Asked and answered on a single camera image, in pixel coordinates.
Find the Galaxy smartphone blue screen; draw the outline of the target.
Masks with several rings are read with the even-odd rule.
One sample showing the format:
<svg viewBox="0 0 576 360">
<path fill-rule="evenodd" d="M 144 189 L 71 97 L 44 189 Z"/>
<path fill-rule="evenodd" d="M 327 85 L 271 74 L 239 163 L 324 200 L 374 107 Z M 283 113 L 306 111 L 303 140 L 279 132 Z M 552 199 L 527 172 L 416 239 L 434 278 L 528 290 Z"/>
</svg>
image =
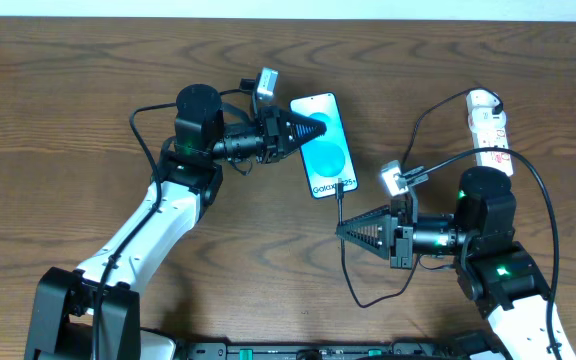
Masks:
<svg viewBox="0 0 576 360">
<path fill-rule="evenodd" d="M 322 199 L 335 194 L 335 184 L 341 180 L 345 192 L 359 187 L 350 155 L 337 98 L 323 93 L 293 99 L 290 109 L 299 115 L 323 122 L 323 135 L 301 147 L 302 162 L 310 194 Z"/>
</svg>

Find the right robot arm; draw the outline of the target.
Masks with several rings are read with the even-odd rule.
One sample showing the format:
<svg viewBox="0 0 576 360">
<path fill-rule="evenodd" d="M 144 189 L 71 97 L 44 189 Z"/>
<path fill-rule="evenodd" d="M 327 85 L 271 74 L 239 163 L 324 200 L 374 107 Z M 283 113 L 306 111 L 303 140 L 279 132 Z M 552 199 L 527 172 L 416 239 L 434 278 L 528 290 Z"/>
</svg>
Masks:
<svg viewBox="0 0 576 360">
<path fill-rule="evenodd" d="M 510 178 L 473 167 L 460 179 L 452 214 L 424 215 L 409 192 L 386 206 L 341 220 L 336 234 L 388 261 L 416 270 L 425 256 L 450 256 L 465 297 L 472 301 L 512 359 L 573 359 L 552 289 L 515 240 L 516 198 Z"/>
</svg>

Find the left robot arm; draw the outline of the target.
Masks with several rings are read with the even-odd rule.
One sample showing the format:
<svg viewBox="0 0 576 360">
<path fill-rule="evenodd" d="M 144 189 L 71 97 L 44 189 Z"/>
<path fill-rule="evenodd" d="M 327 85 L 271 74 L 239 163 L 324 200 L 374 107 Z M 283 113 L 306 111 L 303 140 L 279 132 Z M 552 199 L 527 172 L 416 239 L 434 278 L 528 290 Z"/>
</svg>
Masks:
<svg viewBox="0 0 576 360">
<path fill-rule="evenodd" d="M 178 340 L 142 327 L 140 300 L 168 253 L 214 203 L 221 164 L 276 163 L 327 130 L 322 121 L 260 106 L 259 86 L 254 79 L 240 83 L 250 112 L 225 103 L 209 85 L 179 92 L 171 104 L 175 134 L 159 156 L 147 157 L 151 180 L 137 210 L 74 270 L 52 267 L 40 279 L 26 360 L 180 357 Z"/>
</svg>

